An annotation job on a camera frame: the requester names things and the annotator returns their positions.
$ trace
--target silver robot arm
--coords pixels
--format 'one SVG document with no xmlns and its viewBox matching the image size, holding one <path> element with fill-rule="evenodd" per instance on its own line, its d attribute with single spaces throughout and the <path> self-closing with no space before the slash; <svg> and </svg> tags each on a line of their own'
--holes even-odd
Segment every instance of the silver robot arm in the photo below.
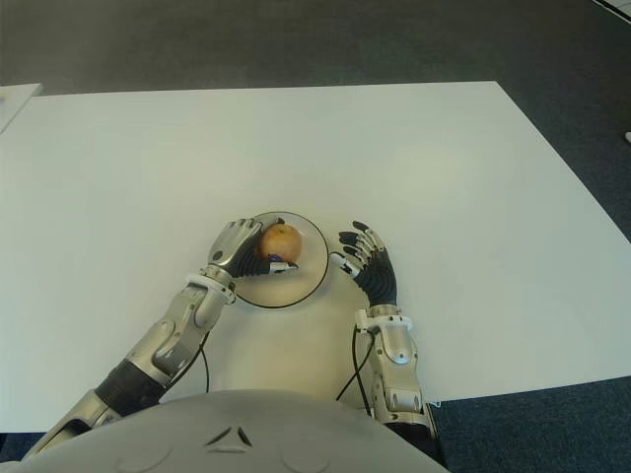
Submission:
<svg viewBox="0 0 631 473">
<path fill-rule="evenodd" d="M 439 457 L 431 411 L 423 402 L 416 375 L 418 350 L 409 333 L 412 321 L 396 304 L 396 278 L 386 247 L 365 224 L 353 222 L 353 227 L 359 232 L 339 234 L 346 254 L 333 252 L 331 261 L 353 278 L 370 303 L 367 310 L 356 312 L 356 329 L 375 337 L 369 358 L 375 419 Z"/>
<path fill-rule="evenodd" d="M 260 237 L 275 223 L 282 220 L 230 222 L 211 247 L 207 267 L 186 277 L 186 287 L 175 295 L 167 313 L 27 457 L 158 404 L 195 361 L 223 307 L 235 301 L 235 278 L 297 268 L 292 263 L 270 263 L 258 257 Z"/>
</svg>

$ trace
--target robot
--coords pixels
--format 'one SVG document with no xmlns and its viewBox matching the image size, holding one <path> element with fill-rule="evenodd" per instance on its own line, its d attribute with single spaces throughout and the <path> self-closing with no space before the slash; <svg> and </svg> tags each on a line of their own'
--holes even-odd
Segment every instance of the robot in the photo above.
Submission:
<svg viewBox="0 0 631 473">
<path fill-rule="evenodd" d="M 416 376 L 411 321 L 396 303 L 396 279 L 386 247 L 368 226 L 341 232 L 344 253 L 331 262 L 366 293 L 353 341 L 370 336 L 371 410 L 271 390 L 220 391 L 160 404 L 195 362 L 223 308 L 235 301 L 242 276 L 295 271 L 256 251 L 277 217 L 240 219 L 219 234 L 208 264 L 186 277 L 166 314 L 105 380 L 29 451 L 3 472 L 445 472 L 431 411 Z"/>
</svg>

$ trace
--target black wire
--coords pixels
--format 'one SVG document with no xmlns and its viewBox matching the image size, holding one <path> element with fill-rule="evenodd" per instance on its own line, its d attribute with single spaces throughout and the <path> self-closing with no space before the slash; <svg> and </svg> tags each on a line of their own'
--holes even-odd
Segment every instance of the black wire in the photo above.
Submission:
<svg viewBox="0 0 631 473">
<path fill-rule="evenodd" d="M 199 349 L 197 350 L 197 352 L 195 352 L 195 355 L 193 356 L 190 363 L 186 365 L 186 368 L 184 368 L 176 377 L 173 378 L 173 380 L 165 388 L 165 392 L 167 392 L 169 389 L 174 387 L 184 377 L 184 375 L 188 373 L 188 370 L 190 370 L 190 368 L 195 364 L 197 357 L 199 357 L 199 354 L 204 349 L 204 344 L 206 343 L 206 340 L 208 339 L 208 335 L 210 335 L 210 332 L 207 332 L 206 335 L 204 335 L 204 338 L 202 338 L 201 342 L 199 343 Z"/>
<path fill-rule="evenodd" d="M 362 364 L 359 366 L 359 371 L 362 370 L 362 368 L 368 361 L 368 357 L 370 356 L 371 352 L 373 351 L 373 347 L 375 346 L 375 335 L 372 332 L 368 332 L 368 334 L 371 336 L 371 344 L 368 347 L 368 351 L 366 352 L 366 356 L 364 357 Z M 346 392 L 346 389 L 348 389 L 348 386 L 351 385 L 351 383 L 353 382 L 353 380 L 355 380 L 356 377 L 357 377 L 357 374 L 353 372 L 353 375 L 348 379 L 348 381 L 346 381 L 346 384 L 344 384 L 344 387 L 342 387 L 342 390 L 339 391 L 339 394 L 337 394 L 337 397 L 335 397 L 336 401 L 339 401 L 341 399 L 341 397 L 344 395 L 344 392 Z"/>
<path fill-rule="evenodd" d="M 364 401 L 364 408 L 366 409 L 366 414 L 368 417 L 373 417 L 371 414 L 371 406 L 368 403 L 368 397 L 366 396 L 366 391 L 364 390 L 364 383 L 362 382 L 362 377 L 359 375 L 359 367 L 357 366 L 357 353 L 355 352 L 355 342 L 357 340 L 357 332 L 359 329 L 355 327 L 353 329 L 353 368 L 355 368 L 355 375 L 357 376 L 357 383 L 359 384 L 359 390 L 362 393 L 362 399 Z"/>
<path fill-rule="evenodd" d="M 201 358 L 204 359 L 204 367 L 206 368 L 206 392 L 210 392 L 210 370 L 208 370 L 208 359 L 204 347 L 201 347 Z"/>
</svg>

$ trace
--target white tabletop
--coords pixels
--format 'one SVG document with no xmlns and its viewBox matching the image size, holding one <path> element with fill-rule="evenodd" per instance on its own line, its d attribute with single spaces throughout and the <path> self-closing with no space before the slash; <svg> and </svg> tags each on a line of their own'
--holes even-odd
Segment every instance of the white tabletop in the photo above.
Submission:
<svg viewBox="0 0 631 473">
<path fill-rule="evenodd" d="M 268 210 L 331 249 L 378 230 L 428 400 L 631 373 L 631 246 L 495 83 L 41 97 L 0 146 L 0 431 L 47 429 Z M 365 303 L 333 269 L 297 306 L 227 307 L 213 389 L 333 397 Z"/>
</svg>

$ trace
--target round plate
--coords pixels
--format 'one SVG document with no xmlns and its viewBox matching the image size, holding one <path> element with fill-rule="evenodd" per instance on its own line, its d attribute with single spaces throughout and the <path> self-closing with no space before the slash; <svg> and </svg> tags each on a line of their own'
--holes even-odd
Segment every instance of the round plate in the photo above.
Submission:
<svg viewBox="0 0 631 473">
<path fill-rule="evenodd" d="M 268 212 L 294 227 L 302 238 L 303 249 L 297 261 L 298 270 L 283 274 L 248 276 L 237 283 L 237 296 L 252 305 L 280 308 L 297 304 L 310 296 L 320 285 L 328 268 L 328 246 L 321 231 L 305 217 L 291 212 Z"/>
</svg>

